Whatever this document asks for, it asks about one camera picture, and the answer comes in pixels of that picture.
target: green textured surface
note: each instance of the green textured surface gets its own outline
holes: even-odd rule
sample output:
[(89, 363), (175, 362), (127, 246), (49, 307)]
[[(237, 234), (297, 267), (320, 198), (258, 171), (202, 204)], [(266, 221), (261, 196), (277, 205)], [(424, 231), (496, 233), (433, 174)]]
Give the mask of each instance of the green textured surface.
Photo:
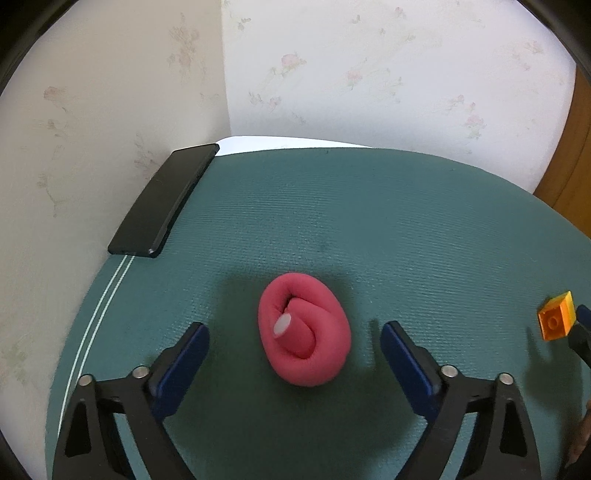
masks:
[[(106, 261), (67, 338), (48, 406), (49, 471), (76, 351), (121, 260)], [(200, 479), (393, 479), (424, 423), (375, 342), (387, 320), (465, 374), (515, 375), (544, 479), (589, 394), (588, 370), (565, 341), (542, 342), (536, 309), (566, 290), (591, 304), (591, 242), (527, 192), (450, 160), (369, 149), (219, 157), (163, 253), (135, 258), (119, 282), (129, 260), (84, 371), (126, 375), (190, 322), (207, 324), (210, 354), (165, 423)], [(347, 363), (322, 387), (281, 381), (259, 342), (259, 297), (286, 271), (325, 282), (352, 327)], [(445, 479), (455, 478), (471, 421)]]

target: pink foam toy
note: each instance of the pink foam toy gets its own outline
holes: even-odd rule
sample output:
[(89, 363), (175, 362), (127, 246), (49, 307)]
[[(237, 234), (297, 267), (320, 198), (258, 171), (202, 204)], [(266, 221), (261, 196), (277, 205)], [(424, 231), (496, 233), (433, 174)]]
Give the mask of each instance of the pink foam toy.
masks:
[(286, 273), (261, 296), (261, 341), (269, 363), (283, 380), (315, 387), (332, 380), (351, 349), (349, 321), (320, 280)]

